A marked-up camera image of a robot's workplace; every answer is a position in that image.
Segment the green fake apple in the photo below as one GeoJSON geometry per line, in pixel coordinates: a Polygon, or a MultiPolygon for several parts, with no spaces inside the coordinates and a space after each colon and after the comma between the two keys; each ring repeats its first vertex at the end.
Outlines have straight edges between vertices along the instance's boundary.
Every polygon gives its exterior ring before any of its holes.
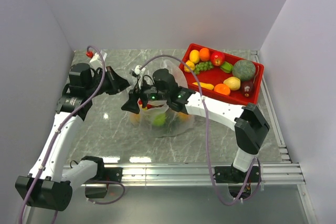
{"type": "Polygon", "coordinates": [[[152,121],[152,125],[154,126],[163,126],[166,121],[166,114],[158,114],[152,121]]]}

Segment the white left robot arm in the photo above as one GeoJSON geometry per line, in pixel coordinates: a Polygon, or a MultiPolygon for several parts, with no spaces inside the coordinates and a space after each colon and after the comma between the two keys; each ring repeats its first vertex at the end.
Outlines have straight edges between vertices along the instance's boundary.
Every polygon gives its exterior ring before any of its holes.
{"type": "Polygon", "coordinates": [[[71,143],[92,107],[92,99],[103,93],[118,94],[129,85],[110,66],[105,69],[93,69],[87,63],[71,66],[47,142],[28,175],[16,180],[15,188],[24,206],[63,211],[73,192],[85,182],[120,181],[105,170],[101,157],[85,156],[74,168],[66,172],[63,168],[71,143]]]}

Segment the orange fake pineapple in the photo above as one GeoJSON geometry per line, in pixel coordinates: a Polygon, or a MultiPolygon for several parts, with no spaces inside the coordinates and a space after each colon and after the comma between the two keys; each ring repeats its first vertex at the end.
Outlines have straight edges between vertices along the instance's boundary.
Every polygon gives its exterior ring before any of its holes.
{"type": "Polygon", "coordinates": [[[177,117],[181,122],[185,122],[185,121],[188,121],[190,119],[190,115],[184,114],[182,112],[178,112],[177,117]]]}

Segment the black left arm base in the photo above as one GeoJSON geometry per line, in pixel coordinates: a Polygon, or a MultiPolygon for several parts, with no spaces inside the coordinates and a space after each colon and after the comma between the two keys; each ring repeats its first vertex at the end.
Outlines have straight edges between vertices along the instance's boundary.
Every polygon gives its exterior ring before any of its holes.
{"type": "Polygon", "coordinates": [[[90,179],[85,183],[85,196],[92,200],[104,199],[110,187],[117,186],[122,188],[122,174],[122,167],[105,168],[102,177],[90,179]]]}

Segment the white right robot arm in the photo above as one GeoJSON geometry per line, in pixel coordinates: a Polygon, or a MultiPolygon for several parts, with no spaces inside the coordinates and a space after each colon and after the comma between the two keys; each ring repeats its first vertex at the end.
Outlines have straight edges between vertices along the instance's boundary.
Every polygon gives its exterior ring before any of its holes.
{"type": "Polygon", "coordinates": [[[150,101],[164,101],[175,112],[201,116],[230,128],[235,132],[238,146],[232,163],[232,178],[242,182],[249,176],[249,169],[270,129],[257,105],[234,105],[206,97],[179,86],[167,69],[153,73],[153,84],[143,81],[142,70],[137,69],[132,74],[137,78],[137,83],[129,91],[129,98],[122,110],[138,114],[141,105],[146,106],[150,101]]]}

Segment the clear plastic bag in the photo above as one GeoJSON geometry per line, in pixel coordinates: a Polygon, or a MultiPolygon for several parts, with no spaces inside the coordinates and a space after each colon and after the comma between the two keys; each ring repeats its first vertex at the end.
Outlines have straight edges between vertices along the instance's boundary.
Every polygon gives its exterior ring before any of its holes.
{"type": "MultiPolygon", "coordinates": [[[[150,68],[149,70],[145,69],[145,75],[143,77],[142,87],[143,86],[152,86],[154,85],[154,72],[159,69],[167,69],[169,74],[171,74],[176,83],[180,86],[187,87],[187,81],[184,77],[182,71],[179,67],[170,60],[161,60],[155,68],[150,68]]],[[[134,89],[140,89],[137,81],[135,83],[134,89]]],[[[167,104],[161,106],[155,106],[155,108],[147,109],[146,106],[143,107],[141,100],[138,100],[138,105],[140,108],[139,115],[141,116],[139,125],[134,125],[135,127],[140,128],[141,131],[148,133],[153,137],[165,137],[165,136],[176,136],[178,134],[184,133],[187,129],[191,128],[194,123],[194,117],[190,116],[190,119],[185,122],[181,122],[177,113],[173,111],[167,104]],[[166,114],[166,121],[163,126],[154,126],[152,125],[153,119],[158,114],[166,114]]]]}

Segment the yellow orange fake mango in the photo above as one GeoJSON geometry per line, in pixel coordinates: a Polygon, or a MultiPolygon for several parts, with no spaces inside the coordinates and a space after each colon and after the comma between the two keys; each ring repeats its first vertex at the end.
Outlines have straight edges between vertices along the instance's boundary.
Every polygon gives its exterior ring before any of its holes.
{"type": "Polygon", "coordinates": [[[140,119],[141,119],[141,116],[139,114],[134,114],[134,113],[130,114],[130,122],[133,125],[139,125],[140,119]]]}

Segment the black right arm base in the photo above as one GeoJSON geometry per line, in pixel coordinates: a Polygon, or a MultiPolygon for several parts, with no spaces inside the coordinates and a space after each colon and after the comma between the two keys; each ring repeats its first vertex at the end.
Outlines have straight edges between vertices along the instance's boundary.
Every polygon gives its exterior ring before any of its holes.
{"type": "MultiPolygon", "coordinates": [[[[226,183],[226,184],[239,184],[243,183],[247,172],[243,173],[240,170],[237,170],[233,166],[215,166],[214,167],[214,179],[217,183],[226,183]]],[[[259,167],[253,166],[249,174],[247,183],[257,183],[261,171],[259,167]]]]}

